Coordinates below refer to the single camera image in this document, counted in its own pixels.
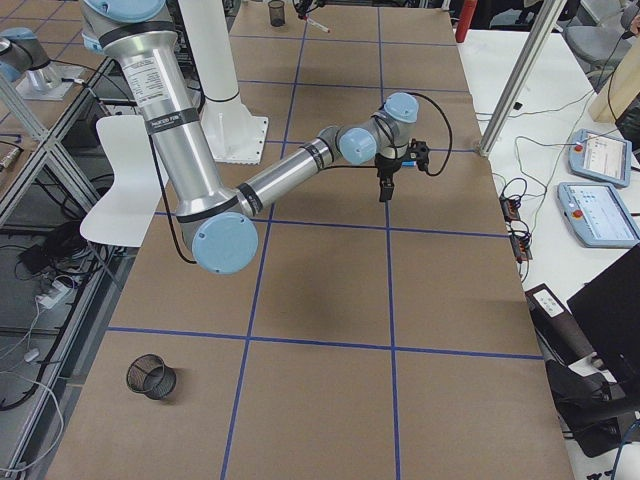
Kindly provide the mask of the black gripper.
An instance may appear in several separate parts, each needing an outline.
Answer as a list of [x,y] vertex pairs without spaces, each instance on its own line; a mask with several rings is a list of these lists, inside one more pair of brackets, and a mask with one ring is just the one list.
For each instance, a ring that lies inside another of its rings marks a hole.
[[390,158],[382,154],[376,154],[374,165],[377,169],[377,177],[379,179],[379,201],[386,202],[392,200],[394,193],[393,176],[402,167],[403,160],[401,158]]

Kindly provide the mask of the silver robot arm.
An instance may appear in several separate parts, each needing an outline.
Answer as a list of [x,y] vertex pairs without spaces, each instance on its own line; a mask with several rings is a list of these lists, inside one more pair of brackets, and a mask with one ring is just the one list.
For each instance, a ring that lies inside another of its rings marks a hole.
[[185,244],[213,273],[246,267],[258,247],[252,217],[302,182],[344,159],[359,165],[407,151],[419,106],[405,92],[390,95],[364,123],[330,126],[293,154],[237,187],[223,184],[219,161],[254,161],[268,121],[243,104],[228,27],[217,1],[179,5],[205,104],[187,91],[174,48],[177,33],[162,1],[85,1],[88,49],[116,60],[178,197]]
[[16,91],[26,100],[62,101],[70,89],[35,33],[25,27],[1,32],[1,75],[10,83],[25,76]]

